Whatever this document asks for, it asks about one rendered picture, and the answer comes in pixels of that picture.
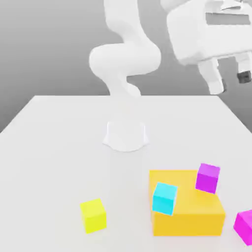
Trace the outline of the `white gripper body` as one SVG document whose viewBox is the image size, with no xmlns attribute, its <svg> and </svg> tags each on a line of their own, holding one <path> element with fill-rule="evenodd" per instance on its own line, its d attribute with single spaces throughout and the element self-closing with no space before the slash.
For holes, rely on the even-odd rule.
<svg viewBox="0 0 252 252">
<path fill-rule="evenodd" d="M 167 15 L 170 42 L 182 65 L 252 51 L 252 6 L 237 0 L 189 0 Z"/>
</svg>

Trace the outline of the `small purple cube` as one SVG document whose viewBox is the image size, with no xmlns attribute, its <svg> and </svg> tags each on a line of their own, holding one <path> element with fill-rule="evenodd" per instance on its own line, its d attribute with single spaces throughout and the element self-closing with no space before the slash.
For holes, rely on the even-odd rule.
<svg viewBox="0 0 252 252">
<path fill-rule="evenodd" d="M 197 172 L 195 188 L 215 194 L 219 180 L 220 167 L 202 163 Z"/>
</svg>

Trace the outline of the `small cyan cube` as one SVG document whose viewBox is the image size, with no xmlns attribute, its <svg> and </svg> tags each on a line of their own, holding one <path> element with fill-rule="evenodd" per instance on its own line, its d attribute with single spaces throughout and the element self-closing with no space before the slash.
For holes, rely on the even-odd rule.
<svg viewBox="0 0 252 252">
<path fill-rule="evenodd" d="M 158 182 L 152 198 L 152 210 L 172 216 L 176 204 L 178 187 Z"/>
</svg>

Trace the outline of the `small magenta cube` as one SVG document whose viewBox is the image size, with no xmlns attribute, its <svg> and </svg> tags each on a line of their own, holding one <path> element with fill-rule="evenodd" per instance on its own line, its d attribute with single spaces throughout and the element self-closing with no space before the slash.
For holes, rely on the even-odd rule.
<svg viewBox="0 0 252 252">
<path fill-rule="evenodd" d="M 233 228 L 247 246 L 252 245 L 252 209 L 239 212 Z"/>
</svg>

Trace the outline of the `small yellow cube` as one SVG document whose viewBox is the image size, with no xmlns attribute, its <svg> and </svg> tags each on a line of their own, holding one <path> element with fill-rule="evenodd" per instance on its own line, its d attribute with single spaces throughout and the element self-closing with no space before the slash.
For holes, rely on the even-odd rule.
<svg viewBox="0 0 252 252">
<path fill-rule="evenodd" d="M 80 209 L 87 234 L 107 227 L 106 211 L 100 198 L 80 203 Z"/>
</svg>

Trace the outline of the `large orange box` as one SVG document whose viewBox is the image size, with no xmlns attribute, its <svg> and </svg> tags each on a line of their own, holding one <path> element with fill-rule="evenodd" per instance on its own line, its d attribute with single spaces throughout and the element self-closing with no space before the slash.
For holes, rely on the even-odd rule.
<svg viewBox="0 0 252 252">
<path fill-rule="evenodd" d="M 197 170 L 150 170 L 149 199 L 158 182 L 178 187 L 172 216 L 151 211 L 154 236 L 220 236 L 225 211 L 217 194 L 195 189 Z"/>
</svg>

